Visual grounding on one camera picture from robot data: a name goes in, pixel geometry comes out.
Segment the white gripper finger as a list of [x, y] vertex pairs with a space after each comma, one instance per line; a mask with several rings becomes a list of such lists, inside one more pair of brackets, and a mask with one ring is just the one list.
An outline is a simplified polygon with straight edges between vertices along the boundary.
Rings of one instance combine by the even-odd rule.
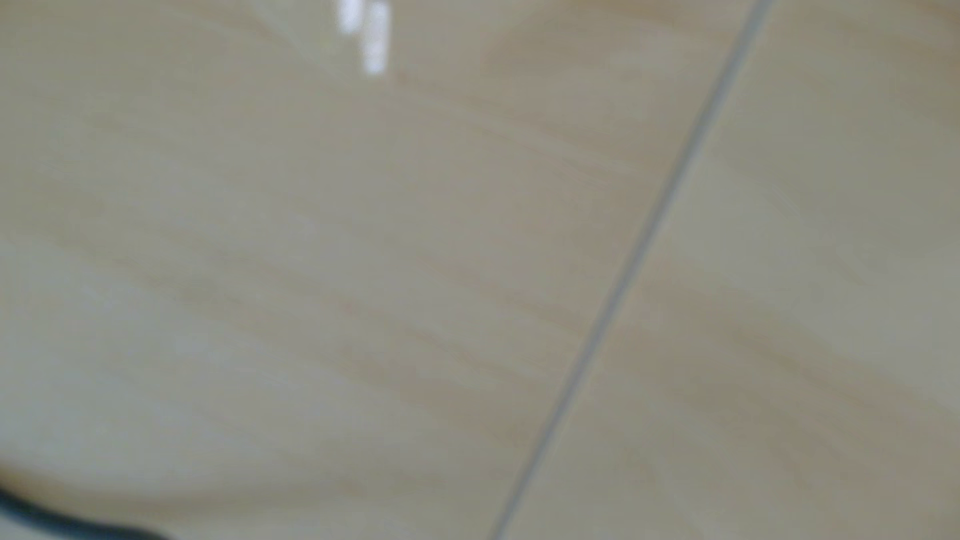
[[335, 55], [352, 55], [367, 77], [385, 77], [392, 52], [392, 4], [390, 1], [332, 1]]

